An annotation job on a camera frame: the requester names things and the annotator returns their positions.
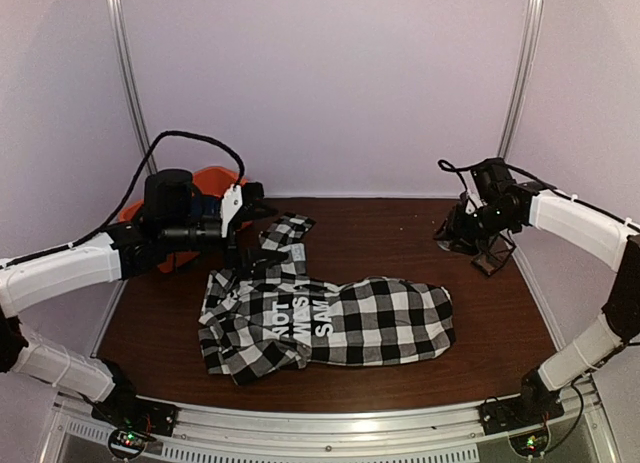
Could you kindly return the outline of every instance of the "white backdrop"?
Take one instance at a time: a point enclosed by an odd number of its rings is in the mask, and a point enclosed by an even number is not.
[[[149,134],[267,193],[453,196],[498,150],[527,0],[122,0]],[[163,142],[158,166],[233,163]]]
[[[545,0],[511,162],[640,221],[640,0]],[[518,238],[566,342],[606,302],[614,274],[558,238]],[[624,462],[640,454],[640,350],[596,373]]]
[[[10,258],[102,223],[140,155],[105,0],[0,0],[0,27],[0,257]],[[88,287],[21,317],[88,354],[112,291]],[[0,374],[0,460],[36,461],[55,393]]]

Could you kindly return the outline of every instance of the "brown wooden surface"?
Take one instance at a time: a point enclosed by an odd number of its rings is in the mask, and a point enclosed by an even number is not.
[[[140,394],[183,403],[264,411],[360,412],[423,408],[507,395],[520,377],[553,353],[531,295],[510,262],[488,279],[470,258],[440,250],[432,234],[451,200],[272,200],[310,216],[305,237],[309,275],[336,283],[390,276],[445,286],[457,343],[441,357],[408,365],[353,369],[312,364],[237,387],[207,374],[198,316],[208,272],[201,258],[188,271],[158,271],[129,281],[100,348]],[[262,221],[243,232],[257,243]]]

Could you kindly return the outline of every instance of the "black and white checkered shirt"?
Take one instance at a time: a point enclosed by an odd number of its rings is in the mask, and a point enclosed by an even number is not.
[[[199,332],[210,374],[245,384],[310,361],[396,365],[435,358],[455,342],[444,288],[384,277],[334,285],[307,276],[300,241],[313,225],[285,214],[262,232],[261,247],[288,258],[251,279],[211,273]]]

